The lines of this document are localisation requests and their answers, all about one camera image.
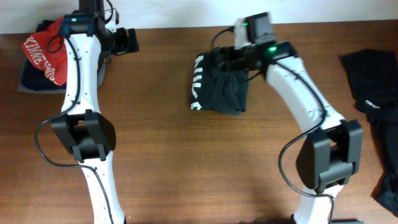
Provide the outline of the black garment white logo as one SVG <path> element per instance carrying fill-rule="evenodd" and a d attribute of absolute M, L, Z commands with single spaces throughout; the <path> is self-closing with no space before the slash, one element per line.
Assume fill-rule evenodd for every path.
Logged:
<path fill-rule="evenodd" d="M 375 201 L 397 216 L 397 58 L 390 50 L 363 49 L 339 56 L 355 108 L 366 115 L 382 153 L 384 177 Z"/>

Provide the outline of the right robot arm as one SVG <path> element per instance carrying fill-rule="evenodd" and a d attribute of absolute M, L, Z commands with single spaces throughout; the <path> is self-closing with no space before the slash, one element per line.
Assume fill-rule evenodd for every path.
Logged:
<path fill-rule="evenodd" d="M 290 222 L 333 223 L 335 198 L 359 171 L 361 125 L 329 104 L 294 46 L 277 40 L 268 12 L 238 18 L 229 30 L 234 45 L 217 49 L 217 67 L 224 72 L 258 71 L 301 130 L 278 156 L 282 178 L 301 195 Z"/>

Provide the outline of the dark green t-shirt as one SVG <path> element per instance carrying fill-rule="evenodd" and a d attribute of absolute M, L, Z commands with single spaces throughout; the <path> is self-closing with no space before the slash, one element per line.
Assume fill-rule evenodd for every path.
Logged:
<path fill-rule="evenodd" d="M 249 72 L 212 69 L 210 57 L 203 52 L 195 58 L 190 109 L 238 116 L 247 110 Z"/>

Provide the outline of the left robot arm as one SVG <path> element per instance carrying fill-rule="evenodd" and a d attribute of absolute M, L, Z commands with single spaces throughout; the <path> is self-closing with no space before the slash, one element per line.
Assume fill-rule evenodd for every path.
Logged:
<path fill-rule="evenodd" d="M 105 1 L 80 1 L 63 17 L 59 34 L 67 56 L 61 112 L 48 119 L 62 146 L 76 160 L 90 194 L 95 223 L 126 223 L 113 175 L 114 125 L 101 114 L 98 76 L 113 56 L 139 51 L 134 29 L 119 26 L 119 13 Z"/>

